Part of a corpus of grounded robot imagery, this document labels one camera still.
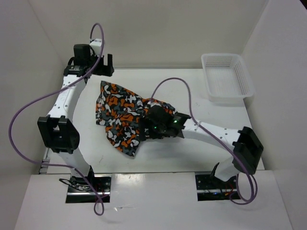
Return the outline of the orange camouflage shorts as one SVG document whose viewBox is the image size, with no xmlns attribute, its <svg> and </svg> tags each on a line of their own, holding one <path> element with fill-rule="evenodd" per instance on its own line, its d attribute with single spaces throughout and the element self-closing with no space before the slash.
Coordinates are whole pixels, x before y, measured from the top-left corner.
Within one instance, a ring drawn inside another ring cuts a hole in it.
<svg viewBox="0 0 307 230">
<path fill-rule="evenodd" d="M 148 113 L 145 108 L 149 98 L 114 83 L 100 82 L 100 94 L 96 100 L 96 124 L 105 127 L 106 138 L 123 154 L 133 158 L 141 142 L 150 138 L 142 127 L 141 119 Z M 160 101 L 166 112 L 174 114 L 176 109 Z"/>
</svg>

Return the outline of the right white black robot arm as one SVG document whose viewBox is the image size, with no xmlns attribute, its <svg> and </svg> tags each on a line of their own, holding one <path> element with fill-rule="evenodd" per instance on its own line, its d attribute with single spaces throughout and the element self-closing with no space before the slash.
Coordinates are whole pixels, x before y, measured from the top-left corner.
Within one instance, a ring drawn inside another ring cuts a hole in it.
<svg viewBox="0 0 307 230">
<path fill-rule="evenodd" d="M 254 130 L 244 126 L 241 130 L 211 125 L 176 112 L 173 115 L 155 105 L 141 119 L 141 128 L 150 138 L 186 138 L 202 141 L 226 149 L 230 158 L 215 165 L 211 185 L 222 188 L 239 173 L 254 175 L 264 147 Z"/>
</svg>

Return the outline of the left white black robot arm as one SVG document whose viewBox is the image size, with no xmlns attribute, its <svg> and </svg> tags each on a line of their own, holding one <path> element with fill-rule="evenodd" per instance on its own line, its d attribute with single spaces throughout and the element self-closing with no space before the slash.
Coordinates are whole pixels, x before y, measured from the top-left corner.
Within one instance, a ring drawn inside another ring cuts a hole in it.
<svg viewBox="0 0 307 230">
<path fill-rule="evenodd" d="M 104 43 L 99 39 L 92 40 L 89 44 L 74 45 L 74 56 L 63 72 L 61 92 L 48 115 L 37 121 L 45 146 L 70 166 L 71 178 L 61 182 L 82 192 L 92 191 L 96 180 L 92 167 L 79 149 L 80 134 L 72 123 L 72 117 L 91 75 L 110 77 L 114 72 L 111 54 L 107 56 L 108 64 L 104 65 L 103 47 Z"/>
</svg>

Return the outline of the white plastic basket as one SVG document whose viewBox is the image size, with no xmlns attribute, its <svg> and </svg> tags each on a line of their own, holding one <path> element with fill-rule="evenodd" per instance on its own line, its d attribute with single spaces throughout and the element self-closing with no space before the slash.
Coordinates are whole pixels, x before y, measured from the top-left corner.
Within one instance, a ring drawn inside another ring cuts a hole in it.
<svg viewBox="0 0 307 230">
<path fill-rule="evenodd" d="M 203 54 L 201 63 L 210 101 L 236 103 L 254 96 L 250 74 L 240 55 Z"/>
</svg>

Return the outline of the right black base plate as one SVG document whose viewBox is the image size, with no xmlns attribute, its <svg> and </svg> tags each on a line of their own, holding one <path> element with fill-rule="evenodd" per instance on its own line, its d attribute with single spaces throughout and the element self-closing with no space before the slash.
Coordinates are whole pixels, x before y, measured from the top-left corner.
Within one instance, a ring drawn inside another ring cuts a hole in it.
<svg viewBox="0 0 307 230">
<path fill-rule="evenodd" d="M 236 177 L 227 182 L 211 177 L 208 173 L 196 173 L 196 191 L 198 201 L 239 200 L 236 189 Z"/>
</svg>

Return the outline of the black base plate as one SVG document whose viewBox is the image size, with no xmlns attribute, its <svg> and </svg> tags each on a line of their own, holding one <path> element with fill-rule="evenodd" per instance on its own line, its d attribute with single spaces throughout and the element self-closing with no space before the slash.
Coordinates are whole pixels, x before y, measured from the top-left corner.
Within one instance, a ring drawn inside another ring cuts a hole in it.
<svg viewBox="0 0 307 230">
<path fill-rule="evenodd" d="M 208 173 L 196 173 L 196 191 L 198 201 L 239 200 L 236 189 L 236 177 L 227 182 L 211 177 Z"/>
<path fill-rule="evenodd" d="M 111 178 L 110 174 L 96 174 L 91 180 L 95 191 L 105 203 L 110 201 Z M 97 196 L 82 178 L 71 177 L 70 179 L 59 179 L 59 181 L 68 186 L 66 203 L 95 203 L 97 201 Z"/>
</svg>

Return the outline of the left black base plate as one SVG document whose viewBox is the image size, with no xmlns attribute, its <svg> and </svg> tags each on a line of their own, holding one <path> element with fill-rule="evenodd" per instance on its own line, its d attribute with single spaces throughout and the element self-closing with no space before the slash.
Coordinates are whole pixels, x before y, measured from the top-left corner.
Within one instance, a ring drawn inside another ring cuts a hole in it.
<svg viewBox="0 0 307 230">
<path fill-rule="evenodd" d="M 110 174 L 96 174 L 91 180 L 95 191 L 105 203 L 110 201 L 111 178 Z M 97 196 L 82 178 L 71 177 L 70 179 L 59 179 L 59 181 L 68 186 L 66 203 L 95 203 L 97 201 Z"/>
</svg>

